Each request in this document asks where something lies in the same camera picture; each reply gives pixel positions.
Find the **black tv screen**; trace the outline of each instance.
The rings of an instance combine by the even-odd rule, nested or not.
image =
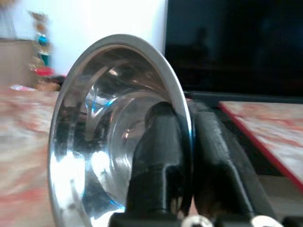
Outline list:
[[[165,56],[184,90],[303,96],[303,1],[169,0]]]

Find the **metal bowl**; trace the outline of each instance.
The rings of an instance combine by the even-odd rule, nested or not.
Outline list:
[[[172,103],[191,155],[191,122],[178,79],[144,40],[112,35],[75,62],[49,138],[49,189],[58,226],[105,226],[123,212],[134,149],[148,109]]]

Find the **white wall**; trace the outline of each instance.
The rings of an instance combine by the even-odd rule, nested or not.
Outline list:
[[[124,33],[163,51],[167,0],[17,0],[10,9],[18,38],[34,39],[28,10],[49,17],[52,67],[67,74],[80,54],[102,37]],[[0,36],[7,36],[0,18]]]

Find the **metal screw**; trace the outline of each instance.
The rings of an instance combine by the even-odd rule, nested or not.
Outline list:
[[[187,216],[183,221],[181,227],[214,227],[212,222],[202,215]]]
[[[265,215],[258,215],[251,219],[251,224],[253,227],[283,227],[280,222],[276,221],[275,219],[265,216]]]

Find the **marble table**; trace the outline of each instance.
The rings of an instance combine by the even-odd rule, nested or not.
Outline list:
[[[303,192],[303,105],[224,101],[220,107]]]
[[[0,226],[54,227],[46,181],[58,92],[0,92]]]

